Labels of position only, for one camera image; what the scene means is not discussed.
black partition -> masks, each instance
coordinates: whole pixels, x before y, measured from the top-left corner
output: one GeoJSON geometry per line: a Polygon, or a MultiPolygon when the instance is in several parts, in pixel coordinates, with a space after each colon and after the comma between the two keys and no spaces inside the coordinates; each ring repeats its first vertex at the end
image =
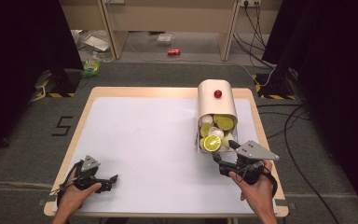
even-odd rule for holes
{"type": "Polygon", "coordinates": [[[286,57],[309,1],[283,0],[263,59],[297,70],[321,136],[358,194],[358,1],[320,1],[314,25],[286,57]]]}
{"type": "Polygon", "coordinates": [[[60,2],[0,1],[0,142],[8,137],[46,70],[82,69],[60,2]]]}

red can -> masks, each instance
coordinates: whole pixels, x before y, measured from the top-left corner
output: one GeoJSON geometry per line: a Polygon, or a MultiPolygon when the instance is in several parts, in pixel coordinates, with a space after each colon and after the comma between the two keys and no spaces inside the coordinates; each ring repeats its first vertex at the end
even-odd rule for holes
{"type": "Polygon", "coordinates": [[[180,55],[180,49],[169,49],[168,55],[180,55]]]}

wall socket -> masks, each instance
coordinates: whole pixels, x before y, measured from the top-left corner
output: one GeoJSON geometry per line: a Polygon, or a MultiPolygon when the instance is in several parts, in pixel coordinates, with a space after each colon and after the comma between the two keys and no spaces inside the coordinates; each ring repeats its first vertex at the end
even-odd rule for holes
{"type": "MultiPolygon", "coordinates": [[[[247,0],[248,1],[248,7],[256,7],[256,2],[258,5],[261,5],[261,0],[247,0]]],[[[241,0],[241,7],[245,7],[245,0],[241,0]]]]}

person's left hand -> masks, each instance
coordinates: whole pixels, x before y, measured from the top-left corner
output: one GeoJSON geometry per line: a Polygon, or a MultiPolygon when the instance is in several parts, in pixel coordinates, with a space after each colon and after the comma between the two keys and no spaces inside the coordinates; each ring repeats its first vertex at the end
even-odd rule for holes
{"type": "MultiPolygon", "coordinates": [[[[71,173],[69,179],[75,177],[76,169],[71,173]]],[[[96,183],[88,189],[77,189],[73,185],[73,181],[68,181],[66,190],[61,197],[59,207],[53,219],[53,223],[66,223],[66,220],[71,216],[88,197],[102,186],[101,183],[96,183]]]]}

red button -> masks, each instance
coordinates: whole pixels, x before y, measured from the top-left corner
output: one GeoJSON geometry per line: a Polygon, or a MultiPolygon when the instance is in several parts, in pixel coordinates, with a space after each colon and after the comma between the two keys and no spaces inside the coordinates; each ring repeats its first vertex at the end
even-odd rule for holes
{"type": "Polygon", "coordinates": [[[214,92],[214,97],[215,97],[215,98],[220,98],[220,97],[222,97],[222,92],[221,92],[221,91],[215,91],[215,92],[214,92]]]}

